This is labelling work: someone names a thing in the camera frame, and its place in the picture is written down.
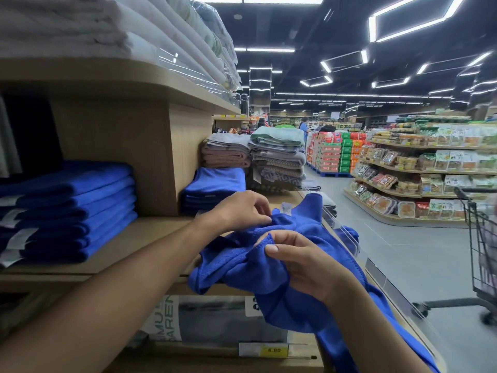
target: pallet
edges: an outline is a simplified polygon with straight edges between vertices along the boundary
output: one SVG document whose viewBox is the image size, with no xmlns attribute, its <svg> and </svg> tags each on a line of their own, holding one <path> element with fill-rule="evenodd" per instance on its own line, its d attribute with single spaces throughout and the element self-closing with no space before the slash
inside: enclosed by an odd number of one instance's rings
<svg viewBox="0 0 497 373">
<path fill-rule="evenodd" d="M 335 178 L 338 178 L 339 176 L 344 176 L 345 178 L 351 178 L 352 177 L 352 175 L 350 175 L 350 173 L 324 173 L 322 171 L 319 171 L 317 168 L 315 168 L 314 166 L 312 166 L 308 162 L 306 162 L 306 165 L 309 166 L 311 169 L 313 169 L 315 172 L 317 172 L 322 177 L 325 177 L 325 176 L 334 176 Z"/>
</svg>

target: black ceiling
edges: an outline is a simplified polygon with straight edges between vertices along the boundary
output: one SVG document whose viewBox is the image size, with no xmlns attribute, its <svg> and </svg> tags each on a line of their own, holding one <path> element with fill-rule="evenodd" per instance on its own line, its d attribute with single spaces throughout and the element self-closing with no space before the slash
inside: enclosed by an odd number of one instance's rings
<svg viewBox="0 0 497 373">
<path fill-rule="evenodd" d="M 497 43 L 497 0 L 464 0 L 437 25 L 382 43 L 369 43 L 370 15 L 400 0 L 324 0 L 319 6 L 214 4 L 235 47 L 295 48 L 295 53 L 238 52 L 238 69 L 272 65 L 276 92 L 420 94 L 453 87 L 459 70 L 416 76 L 425 62 L 482 54 Z M 379 37 L 443 16 L 452 0 L 417 0 L 380 17 Z M 331 17 L 325 21 L 326 14 Z M 333 83 L 304 87 L 299 81 L 325 75 L 320 61 L 367 49 L 369 63 L 332 74 Z M 449 62 L 463 67 L 472 59 Z M 248 74 L 240 74 L 248 85 Z M 400 87 L 372 89 L 372 81 L 413 76 Z"/>
</svg>

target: yellow price sticker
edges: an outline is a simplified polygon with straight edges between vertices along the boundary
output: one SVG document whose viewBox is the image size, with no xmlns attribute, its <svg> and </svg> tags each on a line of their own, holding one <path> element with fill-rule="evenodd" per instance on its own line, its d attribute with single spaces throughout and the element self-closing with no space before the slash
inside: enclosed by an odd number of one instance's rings
<svg viewBox="0 0 497 373">
<path fill-rule="evenodd" d="M 261 357 L 273 357 L 273 358 L 287 358 L 288 357 L 288 346 L 262 346 L 260 348 Z"/>
</svg>

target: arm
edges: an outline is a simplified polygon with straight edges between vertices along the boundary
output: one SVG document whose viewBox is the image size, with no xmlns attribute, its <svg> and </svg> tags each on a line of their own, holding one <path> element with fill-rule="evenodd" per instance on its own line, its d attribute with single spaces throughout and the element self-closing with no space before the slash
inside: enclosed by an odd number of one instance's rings
<svg viewBox="0 0 497 373">
<path fill-rule="evenodd" d="M 269 215 L 268 200 L 252 191 L 223 200 L 93 276 L 14 334 L 0 346 L 0 371 L 101 372 L 200 250 L 222 233 L 270 223 Z"/>
<path fill-rule="evenodd" d="M 431 373 L 348 269 L 297 232 L 270 233 L 277 245 L 266 253 L 291 263 L 292 287 L 325 303 L 361 373 Z"/>
</svg>

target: shopping cart wheel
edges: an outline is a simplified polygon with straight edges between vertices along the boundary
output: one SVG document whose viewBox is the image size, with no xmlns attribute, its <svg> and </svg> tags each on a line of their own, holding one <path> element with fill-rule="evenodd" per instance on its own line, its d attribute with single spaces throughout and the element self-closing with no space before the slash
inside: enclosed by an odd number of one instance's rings
<svg viewBox="0 0 497 373">
<path fill-rule="evenodd" d="M 494 314 L 490 313 L 489 311 L 485 311 L 480 314 L 480 320 L 482 324 L 487 325 L 487 326 L 495 326 L 497 325 L 497 320 L 495 319 Z"/>
<path fill-rule="evenodd" d="M 429 308 L 426 307 L 423 304 L 419 304 L 417 302 L 413 302 L 414 309 L 412 309 L 412 313 L 420 318 L 420 319 L 425 319 L 428 316 Z"/>
</svg>

